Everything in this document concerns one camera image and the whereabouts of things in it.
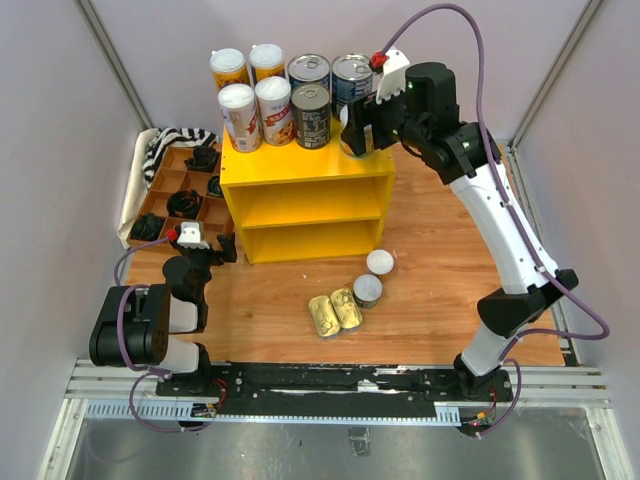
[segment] gray wall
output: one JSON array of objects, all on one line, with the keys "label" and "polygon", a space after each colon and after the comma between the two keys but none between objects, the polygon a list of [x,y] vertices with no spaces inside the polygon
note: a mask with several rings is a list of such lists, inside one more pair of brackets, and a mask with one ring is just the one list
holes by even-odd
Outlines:
[{"label": "gray wall", "polygon": [[[608,2],[520,149],[548,248],[611,325],[609,339],[579,347],[606,374],[637,472],[639,16],[638,2]],[[568,313],[575,330],[597,330],[576,308]]]},{"label": "gray wall", "polygon": [[70,0],[0,5],[0,467],[35,478],[122,253],[138,126]]},{"label": "gray wall", "polygon": [[[220,132],[209,70],[211,50],[280,45],[287,60],[317,52],[330,60],[371,54],[429,3],[424,0],[316,2],[94,0],[152,121]],[[509,138],[586,0],[459,0],[478,20],[487,47],[485,105],[497,138]],[[475,119],[477,53],[462,17],[437,12],[399,40],[414,63],[442,61],[456,73],[463,118]]]}]

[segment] yellow wooden shelf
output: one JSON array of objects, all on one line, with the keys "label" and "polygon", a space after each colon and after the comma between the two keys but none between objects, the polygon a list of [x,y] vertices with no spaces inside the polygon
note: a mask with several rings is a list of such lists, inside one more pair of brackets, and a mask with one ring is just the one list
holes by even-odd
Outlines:
[{"label": "yellow wooden shelf", "polygon": [[225,130],[220,185],[251,263],[362,255],[380,242],[395,167],[389,151],[354,159],[331,142],[239,153]]}]

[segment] fallen can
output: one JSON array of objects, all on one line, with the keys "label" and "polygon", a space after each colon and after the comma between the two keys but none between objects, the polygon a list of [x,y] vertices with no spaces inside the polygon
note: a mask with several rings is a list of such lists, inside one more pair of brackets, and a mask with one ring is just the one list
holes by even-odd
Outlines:
[{"label": "fallen can", "polygon": [[303,83],[319,83],[329,90],[331,65],[322,55],[315,53],[300,55],[289,62],[287,71],[292,89]]},{"label": "fallen can", "polygon": [[353,297],[360,308],[373,308],[382,295],[382,282],[371,274],[361,275],[353,283]]},{"label": "fallen can", "polygon": [[223,48],[217,52],[211,52],[209,66],[218,90],[234,83],[249,85],[249,73],[244,55],[235,48]]},{"label": "fallen can", "polygon": [[303,148],[322,148],[331,140],[329,91],[319,83],[305,83],[291,94],[296,140]]},{"label": "fallen can", "polygon": [[345,332],[352,332],[362,323],[362,313],[358,309],[351,290],[341,288],[331,294],[331,304]]},{"label": "fallen can", "polygon": [[313,323],[316,326],[318,335],[323,340],[328,340],[335,337],[340,332],[340,321],[333,311],[331,306],[331,300],[326,295],[320,295],[319,297],[309,300],[309,311],[313,318]]}]

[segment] striped cloth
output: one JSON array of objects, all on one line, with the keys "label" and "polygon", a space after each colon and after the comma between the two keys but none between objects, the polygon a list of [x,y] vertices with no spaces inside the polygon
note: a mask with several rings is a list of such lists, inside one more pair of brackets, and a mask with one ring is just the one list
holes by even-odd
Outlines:
[{"label": "striped cloth", "polygon": [[215,133],[207,132],[200,128],[165,128],[149,142],[147,153],[144,157],[142,171],[147,186],[151,186],[160,162],[164,157],[167,147],[198,147],[200,145],[211,145],[218,143],[218,136]]}]

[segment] tin can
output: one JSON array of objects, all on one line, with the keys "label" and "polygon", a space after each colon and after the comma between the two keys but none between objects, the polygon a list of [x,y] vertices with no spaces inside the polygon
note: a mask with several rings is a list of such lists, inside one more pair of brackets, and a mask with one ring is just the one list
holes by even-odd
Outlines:
[{"label": "tin can", "polygon": [[341,288],[331,294],[331,305],[338,316],[340,327],[345,332],[352,332],[362,323],[362,313],[358,309],[351,290]]},{"label": "tin can", "polygon": [[291,94],[296,121],[296,139],[303,148],[322,148],[331,140],[329,90],[318,83],[305,83]]},{"label": "tin can", "polygon": [[234,83],[250,85],[244,55],[235,48],[223,48],[217,52],[211,52],[209,66],[218,90]]},{"label": "tin can", "polygon": [[296,136],[291,111],[291,85],[284,78],[260,80],[255,88],[264,140],[270,145],[286,145]]},{"label": "tin can", "polygon": [[333,311],[331,300],[326,295],[312,298],[309,301],[309,311],[313,317],[318,335],[324,340],[335,337],[340,331],[340,321]]},{"label": "tin can", "polygon": [[294,58],[287,67],[291,89],[303,83],[319,83],[329,90],[331,65],[322,55],[305,53]]},{"label": "tin can", "polygon": [[369,57],[360,53],[337,57],[331,64],[331,83],[331,110],[338,116],[344,105],[373,90]]},{"label": "tin can", "polygon": [[387,276],[393,270],[393,256],[386,250],[374,250],[367,255],[367,268],[372,275],[375,275],[381,282],[385,282]]},{"label": "tin can", "polygon": [[353,297],[360,308],[373,308],[382,295],[382,282],[374,275],[360,275],[353,283]]},{"label": "tin can", "polygon": [[268,77],[285,78],[284,52],[277,45],[271,43],[254,45],[249,52],[249,62],[254,85],[258,85],[260,80]]},{"label": "tin can", "polygon": [[218,103],[233,148],[243,153],[257,150],[262,134],[253,88],[242,83],[229,85],[218,93]]}]

